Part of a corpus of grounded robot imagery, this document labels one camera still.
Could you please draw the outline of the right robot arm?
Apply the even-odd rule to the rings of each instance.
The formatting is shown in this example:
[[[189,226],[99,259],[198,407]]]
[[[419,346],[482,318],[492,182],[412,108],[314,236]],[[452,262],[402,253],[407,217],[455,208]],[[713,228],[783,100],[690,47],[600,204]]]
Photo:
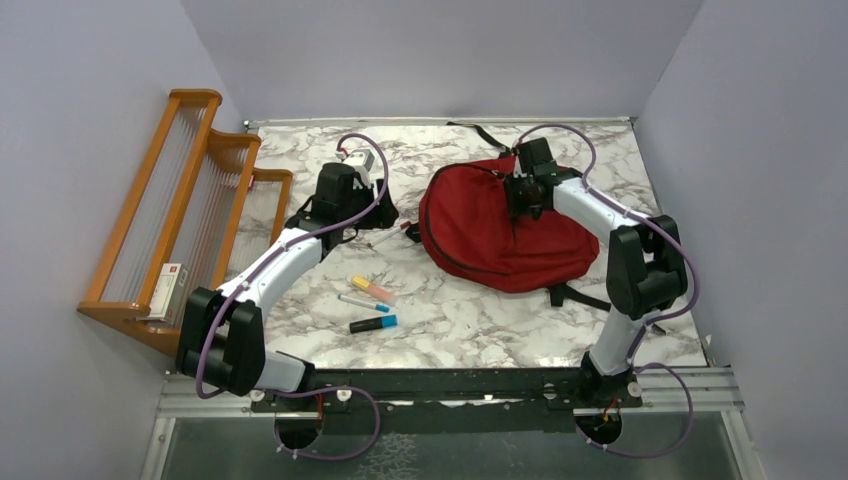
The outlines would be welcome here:
[[[677,224],[666,215],[633,212],[597,191],[577,170],[560,167],[544,138],[519,143],[512,152],[515,167],[507,180],[511,216],[539,219],[553,211],[577,222],[607,248],[611,307],[598,341],[583,357],[576,383],[582,404],[603,407],[625,390],[650,322],[688,289]]]

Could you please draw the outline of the yellow orange highlighter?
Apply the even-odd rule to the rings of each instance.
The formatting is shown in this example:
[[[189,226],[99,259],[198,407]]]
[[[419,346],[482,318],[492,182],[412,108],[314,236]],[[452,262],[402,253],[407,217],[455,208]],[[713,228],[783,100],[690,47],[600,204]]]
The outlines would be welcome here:
[[[396,304],[396,297],[394,295],[362,276],[354,275],[351,278],[351,284],[358,290],[366,293],[381,303],[389,306],[394,306]]]

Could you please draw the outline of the blue white pen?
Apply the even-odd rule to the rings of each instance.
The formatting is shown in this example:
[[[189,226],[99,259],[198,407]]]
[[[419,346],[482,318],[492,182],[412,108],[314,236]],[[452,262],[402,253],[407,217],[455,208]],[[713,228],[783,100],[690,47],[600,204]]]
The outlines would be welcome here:
[[[350,297],[350,296],[347,296],[347,295],[339,294],[337,296],[337,299],[339,301],[342,301],[343,303],[346,303],[346,304],[355,305],[355,306],[359,306],[359,307],[362,307],[362,308],[366,308],[366,309],[369,309],[369,310],[375,310],[375,311],[379,311],[379,312],[383,312],[383,313],[388,313],[391,310],[391,308],[387,305],[377,303],[377,302],[361,300],[361,299]]]

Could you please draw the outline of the red backpack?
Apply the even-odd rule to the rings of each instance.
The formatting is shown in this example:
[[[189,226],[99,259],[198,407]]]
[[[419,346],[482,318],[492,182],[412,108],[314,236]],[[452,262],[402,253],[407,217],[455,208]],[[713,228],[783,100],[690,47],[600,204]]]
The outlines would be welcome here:
[[[570,300],[607,311],[609,302],[572,288],[600,252],[599,240],[555,212],[511,217],[507,185],[516,157],[481,126],[477,134],[499,155],[438,169],[405,231],[447,273],[504,293],[545,289],[550,303]]]

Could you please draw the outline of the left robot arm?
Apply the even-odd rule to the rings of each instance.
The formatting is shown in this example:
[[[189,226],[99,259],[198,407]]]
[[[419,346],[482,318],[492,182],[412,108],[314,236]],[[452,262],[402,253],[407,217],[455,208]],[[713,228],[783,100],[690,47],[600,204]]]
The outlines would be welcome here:
[[[273,307],[305,273],[344,241],[348,228],[387,229],[398,214],[385,178],[343,162],[325,164],[313,195],[285,222],[277,240],[246,270],[215,289],[198,287],[187,297],[175,368],[196,381],[198,395],[244,396],[274,390],[298,411],[313,401],[313,365],[272,352],[264,338]]]

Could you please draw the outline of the red white pen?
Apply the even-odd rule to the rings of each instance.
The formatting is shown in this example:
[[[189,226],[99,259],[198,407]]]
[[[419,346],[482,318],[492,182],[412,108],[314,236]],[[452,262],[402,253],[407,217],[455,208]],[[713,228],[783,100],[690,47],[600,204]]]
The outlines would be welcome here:
[[[395,226],[395,227],[388,229],[385,233],[381,234],[379,237],[376,237],[372,240],[369,240],[367,242],[367,247],[368,248],[374,248],[375,246],[377,246],[380,243],[392,238],[393,236],[396,236],[400,233],[405,232],[411,225],[412,225],[411,221],[404,221],[401,224],[399,224],[398,226]]]

